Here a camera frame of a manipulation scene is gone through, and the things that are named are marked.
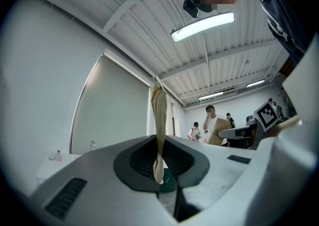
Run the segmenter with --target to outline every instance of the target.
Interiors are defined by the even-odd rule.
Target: vent
[[[194,157],[191,154],[166,140],[163,149],[163,159],[176,179],[194,165]]]
[[[64,219],[86,183],[83,179],[72,178],[45,207],[45,210],[61,220]]]
[[[156,138],[154,138],[152,141],[132,153],[130,156],[130,166],[142,176],[151,178],[153,164],[158,156],[157,151]]]

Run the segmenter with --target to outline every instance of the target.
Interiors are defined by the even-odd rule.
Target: pipe
[[[276,70],[276,72],[274,73],[274,76],[272,77],[272,79],[269,81],[269,83],[276,77],[276,74],[279,72],[279,70],[283,67],[283,65],[285,64],[285,62],[287,61],[287,59],[289,58],[289,54],[286,56],[285,60],[283,61],[283,63],[279,66],[279,68]]]
[[[207,79],[208,79],[208,91],[207,92],[209,92],[209,90],[210,90],[209,61],[208,61],[208,52],[207,52],[204,34],[202,34],[202,40],[203,40],[203,46],[204,46],[204,51],[205,51],[206,68],[207,68]]]
[[[255,93],[259,90],[262,90],[264,88],[267,88],[267,87],[270,87],[274,85],[274,83],[272,84],[266,84],[266,85],[263,85],[263,86],[260,86],[258,88],[255,88],[253,90],[249,90],[249,91],[244,91],[243,93],[239,92],[238,94],[234,95],[234,96],[229,96],[229,97],[226,97],[226,98],[223,98],[223,99],[220,99],[220,100],[215,100],[214,101],[214,104],[218,104],[218,103],[221,103],[221,102],[225,102],[225,101],[229,101],[229,100],[233,100],[233,99],[236,99],[236,98],[239,98],[239,97],[243,97],[243,96],[246,96],[246,95],[249,95],[251,93]],[[201,108],[201,107],[204,107],[204,106],[208,106],[208,105],[211,105],[212,104],[212,101],[209,101],[209,102],[205,102],[203,104],[198,104],[198,105],[195,105],[195,106],[191,106],[191,107],[188,107],[188,108],[184,108],[184,110],[190,110],[190,109],[195,109],[195,108]]]
[[[282,48],[283,48],[283,47],[281,46],[281,47],[280,47],[280,50],[279,50],[279,52],[278,52],[278,54],[277,54],[277,56],[276,56],[276,58],[275,58],[275,60],[274,60],[274,62],[273,62],[273,64],[271,64],[270,68],[269,68],[269,69],[268,69],[268,71],[266,72],[266,74],[265,74],[265,76],[264,76],[264,78],[263,78],[263,79],[265,79],[265,78],[266,78],[266,76],[268,75],[269,71],[270,71],[270,70],[271,70],[271,68],[273,67],[274,63],[277,61],[278,56],[280,55]]]

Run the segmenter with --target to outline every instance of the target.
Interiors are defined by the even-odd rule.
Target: white wall
[[[153,89],[156,84],[153,83],[153,85],[149,89],[149,106],[148,106],[148,135],[156,134],[156,124],[155,124],[155,118],[152,108],[152,96],[153,96]]]
[[[30,195],[47,150],[69,152],[75,106],[110,44],[72,16],[38,0],[18,0],[0,37],[1,165]]]
[[[175,135],[179,137],[185,132],[185,115],[179,101],[173,96],[167,95],[167,119],[166,119],[166,135],[173,135],[173,121],[175,122]]]
[[[242,96],[233,100],[229,100],[221,103],[212,103],[215,107],[216,114],[221,114],[226,117],[227,113],[230,113],[235,120],[236,127],[246,125],[246,117],[253,113],[263,103],[272,98],[277,104],[283,108],[284,116],[286,117],[286,110],[284,102],[280,96],[280,93],[275,85],[259,90],[255,93]],[[185,110],[185,123],[186,130],[183,132],[184,138],[187,137],[187,133],[190,128],[193,127],[195,121],[198,122],[199,128],[203,128],[203,124],[206,118],[206,106],[196,109]]]

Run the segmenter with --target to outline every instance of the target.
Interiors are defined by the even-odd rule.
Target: corrugated metal ceiling
[[[200,94],[245,86],[272,66],[271,78],[288,56],[274,41],[259,0],[239,0],[209,14],[200,12],[203,18],[232,11],[235,21],[178,43],[170,37],[171,31],[194,21],[182,9],[183,0],[48,1],[111,39],[152,75],[178,71],[163,82],[186,106],[198,103]],[[209,62],[200,64],[206,52]],[[197,62],[197,67],[189,67]]]

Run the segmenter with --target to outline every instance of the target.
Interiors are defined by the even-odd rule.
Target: ceiling light
[[[217,14],[214,16],[210,16],[210,17],[198,20],[186,26],[183,26],[182,28],[179,28],[178,30],[173,31],[170,35],[172,39],[174,40],[174,42],[179,42],[182,39],[192,36],[203,30],[216,27],[222,24],[230,23],[230,22],[234,22],[234,13],[233,12],[221,13],[221,14]]]
[[[207,95],[207,96],[204,96],[204,97],[199,97],[198,99],[199,99],[199,100],[204,100],[204,99],[208,99],[208,98],[215,97],[215,96],[218,96],[218,95],[222,95],[223,93],[224,93],[224,92],[214,93],[214,94]]]
[[[254,83],[251,83],[251,84],[248,84],[246,87],[248,88],[248,87],[252,87],[252,86],[255,86],[255,85],[259,85],[259,84],[262,84],[264,81],[265,81],[265,79],[257,81],[257,82],[254,82]]]

